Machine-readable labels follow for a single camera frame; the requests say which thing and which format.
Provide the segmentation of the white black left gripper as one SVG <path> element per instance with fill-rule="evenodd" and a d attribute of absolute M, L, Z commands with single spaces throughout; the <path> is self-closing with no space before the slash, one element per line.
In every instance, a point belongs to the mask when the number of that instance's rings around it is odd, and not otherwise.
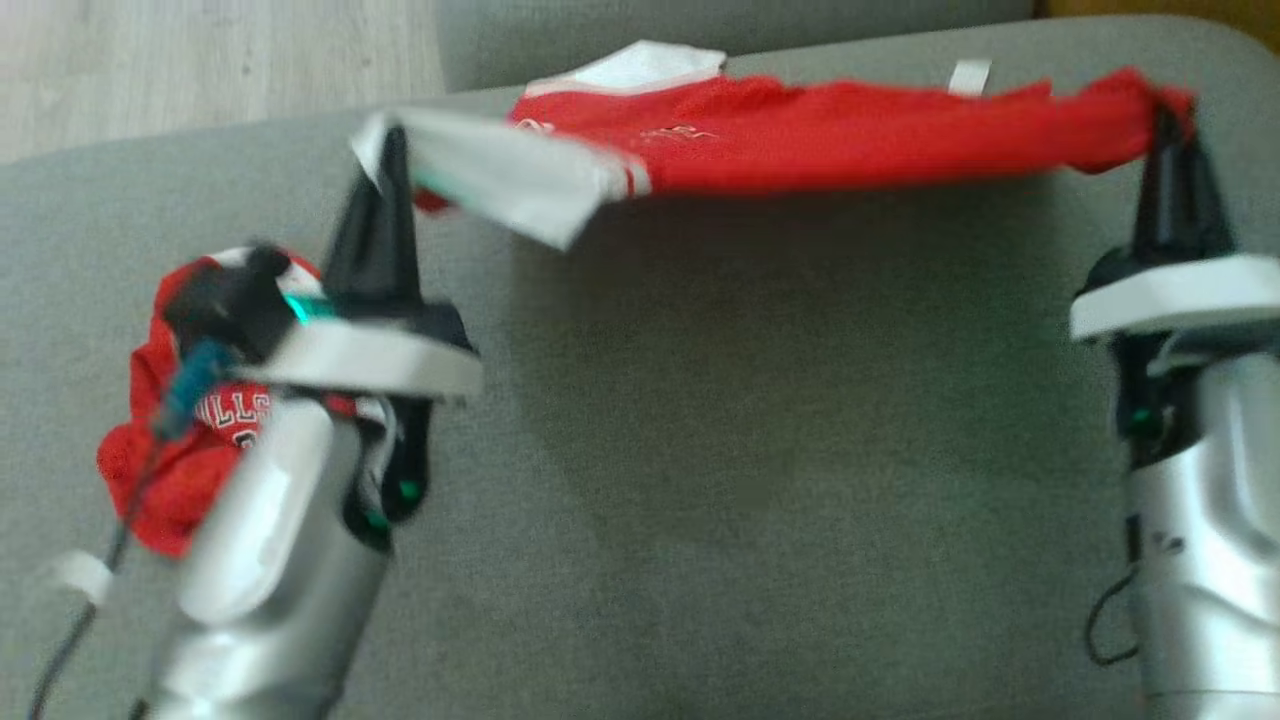
<path fill-rule="evenodd" d="M 389 286 L 381 258 L 384 196 L 378 186 L 384 151 Z M 407 137 L 381 136 L 374 160 L 371 176 L 357 169 L 335 225 L 325 293 L 335 301 L 387 301 L 392 295 L 416 304 L 422 296 Z M 411 398 L 467 398 L 483 389 L 483 364 L 475 354 L 387 322 L 340 318 L 325 300 L 288 300 L 285 306 L 294 324 L 270 357 L 239 366 L 242 380 Z"/>

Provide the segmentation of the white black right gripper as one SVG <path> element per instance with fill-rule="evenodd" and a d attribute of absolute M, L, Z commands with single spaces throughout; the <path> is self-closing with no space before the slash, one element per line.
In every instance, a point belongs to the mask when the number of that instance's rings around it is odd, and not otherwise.
<path fill-rule="evenodd" d="M 1132 240 L 1134 258 L 1114 249 L 1089 269 L 1071 301 L 1070 338 L 1093 341 L 1276 320 L 1277 258 L 1235 252 L 1228 206 L 1201 137 L 1189 137 L 1178 156 L 1181 127 L 1169 108 L 1157 106 L 1151 140 Z M 1178 255 L 1176 196 L 1183 245 L 1211 259 L 1139 263 L 1137 259 Z"/>

